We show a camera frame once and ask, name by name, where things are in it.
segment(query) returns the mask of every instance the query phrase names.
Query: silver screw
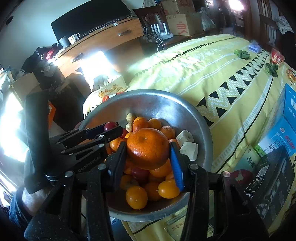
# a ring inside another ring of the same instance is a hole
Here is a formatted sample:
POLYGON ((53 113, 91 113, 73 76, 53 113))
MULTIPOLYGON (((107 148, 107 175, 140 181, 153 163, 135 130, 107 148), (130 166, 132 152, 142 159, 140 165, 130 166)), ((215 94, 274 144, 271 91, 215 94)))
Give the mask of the silver screw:
POLYGON ((189 168, 190 168, 191 170, 197 170, 197 169, 198 169, 198 165, 197 165, 197 164, 190 164, 190 165, 189 165, 189 168))
POLYGON ((222 172, 222 175, 224 177, 230 177, 231 173, 229 171, 224 171, 224 172, 222 172))
POLYGON ((71 177, 73 176, 74 172, 73 171, 66 171, 65 172, 65 177, 71 177))
POLYGON ((107 166, 104 163, 101 163, 101 164, 98 165, 99 170, 104 170, 106 168, 107 168, 107 166))

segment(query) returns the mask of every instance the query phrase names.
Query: green vegetable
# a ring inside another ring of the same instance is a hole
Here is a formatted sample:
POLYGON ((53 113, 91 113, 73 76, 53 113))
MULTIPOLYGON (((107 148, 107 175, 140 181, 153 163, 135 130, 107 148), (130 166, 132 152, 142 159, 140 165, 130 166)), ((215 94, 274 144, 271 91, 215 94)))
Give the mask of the green vegetable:
POLYGON ((240 59, 248 59, 251 55, 248 54, 247 51, 242 51, 240 49, 236 49, 233 51, 235 55, 237 55, 240 59))
POLYGON ((270 64, 270 63, 265 64, 265 71, 270 75, 272 75, 273 77, 278 77, 278 74, 276 72, 278 68, 279 66, 277 64, 270 64))

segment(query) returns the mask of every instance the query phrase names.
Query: white cube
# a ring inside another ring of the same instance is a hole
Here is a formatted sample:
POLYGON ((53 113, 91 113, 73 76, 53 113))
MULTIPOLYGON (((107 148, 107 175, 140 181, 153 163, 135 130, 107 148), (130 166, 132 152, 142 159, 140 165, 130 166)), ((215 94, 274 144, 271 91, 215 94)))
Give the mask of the white cube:
POLYGON ((198 153, 198 144, 192 142, 184 142, 180 149, 180 153, 188 156, 189 160, 195 161, 198 153))
POLYGON ((177 142, 179 143, 180 147, 182 147, 184 142, 194 142, 194 140, 190 132, 188 132, 187 130, 183 130, 177 136, 177 142))

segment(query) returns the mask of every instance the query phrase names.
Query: black television screen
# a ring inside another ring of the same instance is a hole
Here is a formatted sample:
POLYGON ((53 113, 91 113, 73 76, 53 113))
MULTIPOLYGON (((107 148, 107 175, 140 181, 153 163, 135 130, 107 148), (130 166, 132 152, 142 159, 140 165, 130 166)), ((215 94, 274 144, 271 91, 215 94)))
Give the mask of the black television screen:
POLYGON ((65 13, 51 23, 57 40, 73 34, 85 35, 92 29, 124 19, 131 12, 122 0, 91 0, 65 13))

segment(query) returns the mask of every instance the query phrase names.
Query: small beige fruit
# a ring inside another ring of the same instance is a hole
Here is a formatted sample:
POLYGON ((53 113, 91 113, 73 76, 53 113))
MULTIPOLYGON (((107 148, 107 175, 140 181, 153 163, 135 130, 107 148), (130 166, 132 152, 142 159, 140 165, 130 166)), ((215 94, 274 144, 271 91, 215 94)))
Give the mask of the small beige fruit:
POLYGON ((133 131, 133 123, 127 123, 126 124, 126 130, 128 132, 132 132, 133 131))
POLYGON ((135 119, 136 117, 134 116, 133 113, 129 113, 127 116, 126 116, 126 120, 128 123, 132 123, 133 120, 135 119))

